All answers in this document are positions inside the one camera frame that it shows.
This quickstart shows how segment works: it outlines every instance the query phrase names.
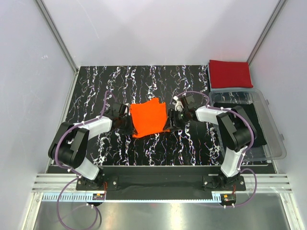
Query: plastic bin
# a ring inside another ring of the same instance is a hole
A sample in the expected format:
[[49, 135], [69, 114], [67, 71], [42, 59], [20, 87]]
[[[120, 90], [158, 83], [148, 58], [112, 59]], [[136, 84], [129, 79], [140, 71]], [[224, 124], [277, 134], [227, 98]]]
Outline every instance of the plastic bin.
[[[209, 98], [211, 106], [217, 102], [254, 104], [267, 145], [251, 148], [247, 151], [244, 161], [265, 161], [286, 157], [287, 152], [283, 144], [283, 135], [278, 132], [268, 108], [268, 101], [264, 99], [261, 91], [257, 89], [219, 89], [211, 91]], [[222, 154], [225, 155], [222, 142], [220, 141], [220, 143]]]

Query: orange cloth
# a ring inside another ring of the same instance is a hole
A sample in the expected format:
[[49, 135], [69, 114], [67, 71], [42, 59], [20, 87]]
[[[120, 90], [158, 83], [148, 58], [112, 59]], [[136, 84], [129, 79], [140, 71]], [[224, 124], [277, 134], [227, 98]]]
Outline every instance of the orange cloth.
[[133, 125], [138, 134], [133, 134], [134, 138], [164, 132], [166, 124], [166, 104], [159, 103], [159, 98], [153, 98], [143, 104], [131, 104], [130, 113]]

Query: black marble table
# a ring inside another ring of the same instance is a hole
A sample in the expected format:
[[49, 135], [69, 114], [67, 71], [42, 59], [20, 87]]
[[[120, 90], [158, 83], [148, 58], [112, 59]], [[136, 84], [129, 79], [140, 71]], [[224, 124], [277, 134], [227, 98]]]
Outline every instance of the black marble table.
[[[137, 104], [158, 97], [168, 107], [172, 97], [184, 91], [208, 95], [206, 72], [206, 66], [81, 67], [66, 121], [81, 122], [99, 115], [106, 90], [119, 102]], [[200, 95], [195, 99], [205, 103]], [[113, 101], [109, 96], [107, 107]], [[221, 152], [211, 124], [190, 122], [184, 130], [143, 138], [113, 130], [89, 140], [87, 154], [97, 165], [219, 165]]]

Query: robotic arm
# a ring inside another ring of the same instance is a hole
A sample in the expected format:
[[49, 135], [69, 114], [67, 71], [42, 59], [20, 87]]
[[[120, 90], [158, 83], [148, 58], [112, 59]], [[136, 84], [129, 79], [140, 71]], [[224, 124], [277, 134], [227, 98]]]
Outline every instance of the robotic arm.
[[[248, 127], [241, 119], [230, 112], [215, 110], [207, 106], [198, 108], [193, 96], [174, 97], [174, 104], [175, 109], [168, 110], [165, 130], [177, 131], [183, 129], [185, 124], [191, 120], [218, 125], [226, 151], [225, 159], [221, 166], [222, 174], [218, 176], [216, 183], [223, 187], [235, 181], [239, 175], [240, 165], [244, 156], [243, 151], [247, 148], [247, 144], [251, 142], [251, 133]], [[250, 124], [254, 138], [256, 138], [257, 132], [244, 109], [236, 106], [232, 110], [241, 115]], [[55, 158], [59, 140], [72, 126], [74, 124], [68, 122], [60, 125], [48, 151], [50, 158]], [[91, 138], [115, 128], [119, 128], [124, 135], [136, 133], [128, 105], [114, 103], [101, 118], [89, 124], [83, 124], [70, 132], [59, 148], [58, 160], [75, 169], [91, 183], [102, 184], [104, 180], [102, 169], [92, 164], [85, 157], [87, 142]]]

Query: gray floor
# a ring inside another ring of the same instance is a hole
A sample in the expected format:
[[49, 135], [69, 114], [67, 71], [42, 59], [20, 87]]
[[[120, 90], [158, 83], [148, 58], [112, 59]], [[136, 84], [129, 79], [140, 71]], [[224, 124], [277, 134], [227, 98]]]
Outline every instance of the gray floor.
[[[247, 195], [238, 195], [238, 203]], [[80, 203], [60, 203], [62, 216]], [[278, 195], [257, 194], [246, 206], [209, 208], [201, 204], [104, 203], [99, 206], [102, 224], [96, 230], [289, 230]], [[82, 207], [64, 222], [74, 229], [87, 228], [95, 214]], [[56, 203], [42, 202], [35, 230], [64, 229], [57, 222]]]

